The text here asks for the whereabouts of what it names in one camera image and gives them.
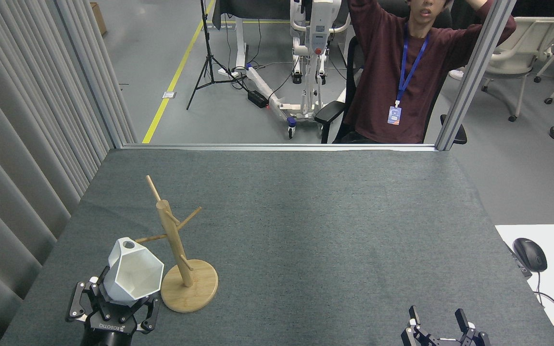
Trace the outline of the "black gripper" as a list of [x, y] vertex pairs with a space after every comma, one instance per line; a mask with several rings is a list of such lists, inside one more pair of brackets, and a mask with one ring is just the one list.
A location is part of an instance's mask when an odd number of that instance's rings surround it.
[[460, 339], [444, 339], [429, 337], [422, 332], [420, 318], [415, 305], [409, 308], [409, 322], [404, 328], [401, 338], [403, 346], [491, 346], [488, 333], [478, 331], [475, 324], [469, 322], [463, 309], [456, 309], [455, 317], [463, 335]]
[[[147, 296], [135, 302], [134, 305], [119, 305], [106, 303], [110, 319], [102, 316], [99, 297], [99, 278], [91, 277], [88, 281], [77, 282], [70, 302], [66, 322], [80, 321], [84, 323], [82, 346], [129, 346], [137, 331], [148, 334], [154, 331], [160, 311], [160, 296]], [[91, 309], [81, 304], [86, 296]], [[140, 307], [147, 307], [143, 322], [137, 323], [135, 313]]]

